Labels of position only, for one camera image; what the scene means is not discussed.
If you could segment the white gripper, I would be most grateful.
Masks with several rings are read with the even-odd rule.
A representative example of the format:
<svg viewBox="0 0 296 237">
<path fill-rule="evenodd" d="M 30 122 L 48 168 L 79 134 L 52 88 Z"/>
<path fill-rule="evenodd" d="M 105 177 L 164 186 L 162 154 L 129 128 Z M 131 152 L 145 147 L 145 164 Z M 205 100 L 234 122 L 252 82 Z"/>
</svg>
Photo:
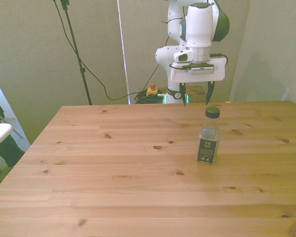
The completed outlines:
<svg viewBox="0 0 296 237">
<path fill-rule="evenodd" d="M 208 90 L 206 94 L 206 105 L 212 97 L 215 81 L 221 81 L 225 78 L 225 57 L 212 58 L 207 65 L 193 66 L 190 62 L 174 62 L 170 65 L 169 79 L 173 83 L 180 83 L 179 89 L 183 104 L 186 105 L 186 85 L 190 82 L 207 82 Z"/>
</svg>

